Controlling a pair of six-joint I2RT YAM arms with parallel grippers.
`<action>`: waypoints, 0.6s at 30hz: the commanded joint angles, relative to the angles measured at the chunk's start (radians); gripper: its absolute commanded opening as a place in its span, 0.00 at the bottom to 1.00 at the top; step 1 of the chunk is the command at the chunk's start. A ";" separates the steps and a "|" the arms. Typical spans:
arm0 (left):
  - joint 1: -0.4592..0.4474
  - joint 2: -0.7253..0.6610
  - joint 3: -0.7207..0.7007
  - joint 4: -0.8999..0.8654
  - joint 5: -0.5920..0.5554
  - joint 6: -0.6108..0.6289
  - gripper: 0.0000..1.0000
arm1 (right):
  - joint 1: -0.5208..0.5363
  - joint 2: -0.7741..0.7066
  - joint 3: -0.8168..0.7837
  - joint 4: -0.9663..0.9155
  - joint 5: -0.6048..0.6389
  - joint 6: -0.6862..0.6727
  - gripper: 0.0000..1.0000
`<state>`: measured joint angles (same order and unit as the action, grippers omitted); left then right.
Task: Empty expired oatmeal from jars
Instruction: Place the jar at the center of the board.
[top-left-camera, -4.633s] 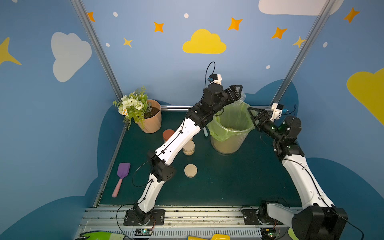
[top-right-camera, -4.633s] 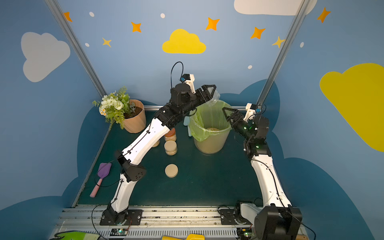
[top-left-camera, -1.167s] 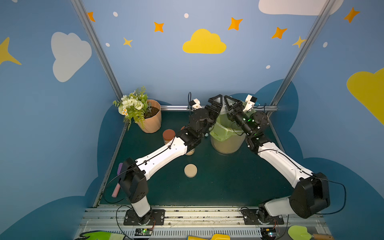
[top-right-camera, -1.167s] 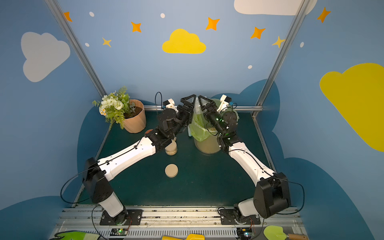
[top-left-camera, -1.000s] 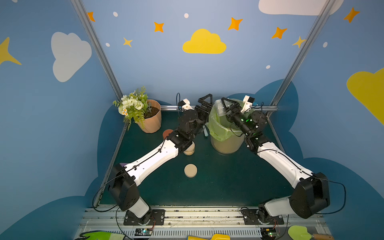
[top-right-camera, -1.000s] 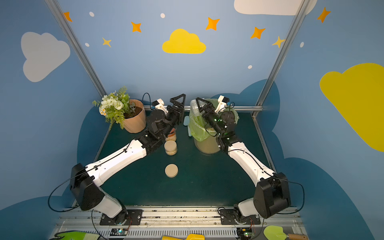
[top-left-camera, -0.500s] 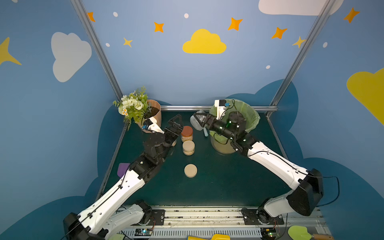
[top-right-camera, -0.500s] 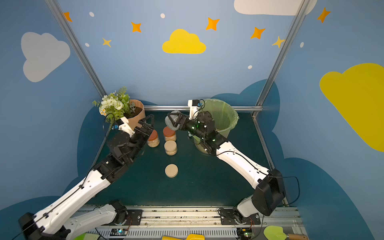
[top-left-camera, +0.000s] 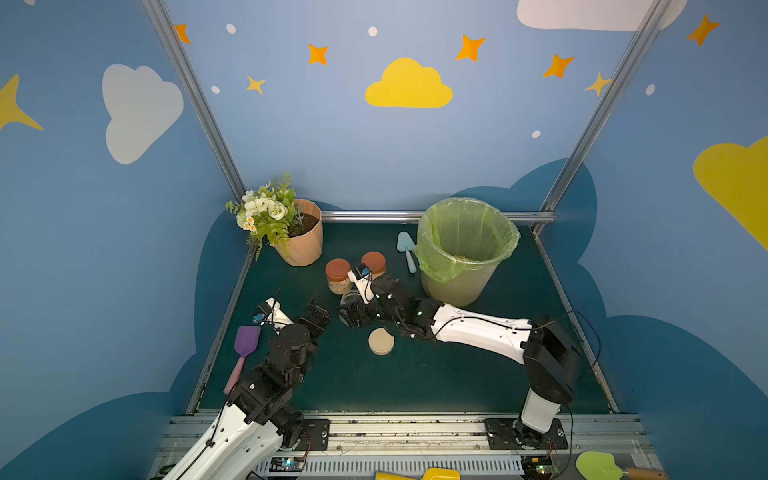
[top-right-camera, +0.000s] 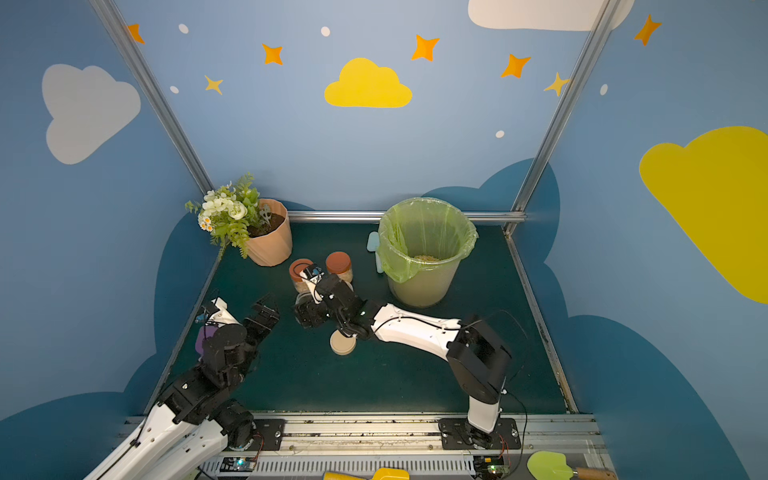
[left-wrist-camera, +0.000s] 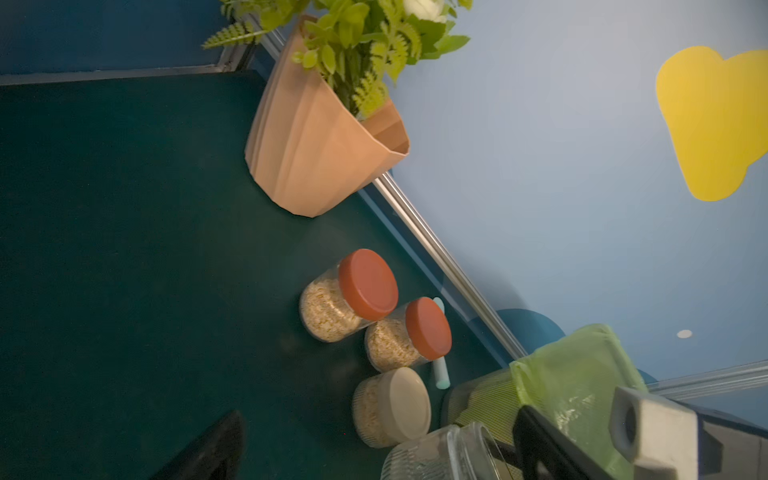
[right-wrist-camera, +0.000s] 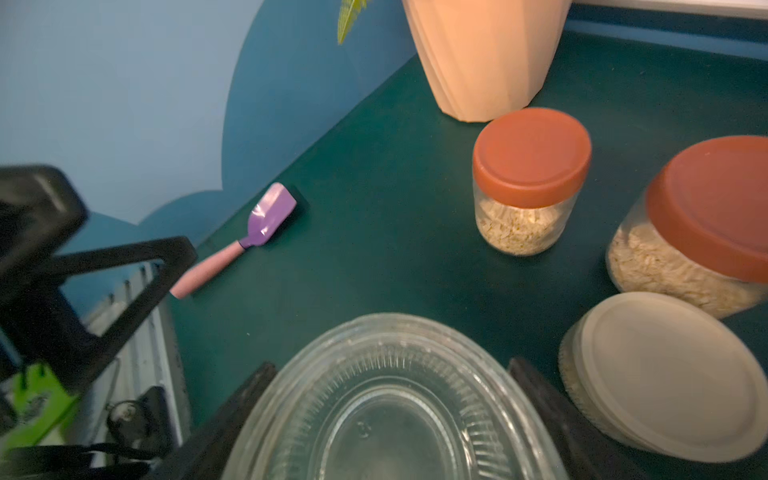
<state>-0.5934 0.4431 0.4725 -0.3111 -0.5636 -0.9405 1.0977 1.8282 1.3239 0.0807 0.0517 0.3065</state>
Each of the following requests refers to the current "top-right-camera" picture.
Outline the beige jar lid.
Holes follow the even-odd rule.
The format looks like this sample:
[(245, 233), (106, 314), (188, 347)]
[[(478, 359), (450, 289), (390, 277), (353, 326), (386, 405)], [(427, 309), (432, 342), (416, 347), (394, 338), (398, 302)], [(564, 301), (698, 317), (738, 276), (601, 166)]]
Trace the beige jar lid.
[(339, 355), (346, 356), (352, 353), (356, 347), (357, 340), (355, 337), (347, 337), (340, 331), (335, 331), (330, 337), (331, 350)]

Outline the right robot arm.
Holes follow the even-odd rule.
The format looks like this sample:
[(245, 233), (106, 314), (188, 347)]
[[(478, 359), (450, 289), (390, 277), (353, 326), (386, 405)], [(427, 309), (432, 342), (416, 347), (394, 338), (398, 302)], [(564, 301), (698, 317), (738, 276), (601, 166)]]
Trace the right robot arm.
[(298, 278), (306, 291), (294, 306), (296, 319), (304, 328), (334, 322), (336, 331), (330, 339), (334, 353), (348, 355), (359, 340), (376, 339), (406, 345), (448, 363), (468, 395), (469, 407), (465, 420), (439, 422), (444, 449), (491, 449), (502, 438), (496, 429), (512, 354), (485, 321), (476, 318), (463, 323), (363, 300), (349, 283), (315, 264), (301, 270)]

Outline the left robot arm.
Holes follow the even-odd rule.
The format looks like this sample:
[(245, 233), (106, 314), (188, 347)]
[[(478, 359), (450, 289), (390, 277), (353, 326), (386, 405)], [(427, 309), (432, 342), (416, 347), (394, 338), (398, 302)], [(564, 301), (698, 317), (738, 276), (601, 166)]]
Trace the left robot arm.
[(283, 420), (257, 419), (236, 399), (260, 344), (280, 320), (259, 300), (237, 320), (217, 298), (198, 312), (200, 357), (157, 397), (136, 429), (90, 473), (91, 479), (183, 479), (226, 450), (281, 447)]

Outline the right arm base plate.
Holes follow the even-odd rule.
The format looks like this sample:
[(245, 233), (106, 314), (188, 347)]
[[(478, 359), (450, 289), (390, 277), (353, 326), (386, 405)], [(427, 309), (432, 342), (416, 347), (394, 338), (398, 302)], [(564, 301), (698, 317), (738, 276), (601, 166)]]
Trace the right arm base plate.
[(500, 418), (491, 433), (469, 424), (466, 418), (442, 418), (437, 422), (444, 450), (520, 450), (522, 430), (512, 418)]

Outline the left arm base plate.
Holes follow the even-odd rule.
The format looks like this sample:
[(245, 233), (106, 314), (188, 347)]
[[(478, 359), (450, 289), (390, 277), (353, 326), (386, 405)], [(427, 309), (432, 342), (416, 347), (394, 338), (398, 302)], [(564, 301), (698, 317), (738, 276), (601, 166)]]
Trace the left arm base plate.
[(256, 418), (241, 451), (278, 451), (281, 448), (286, 421), (282, 418)]

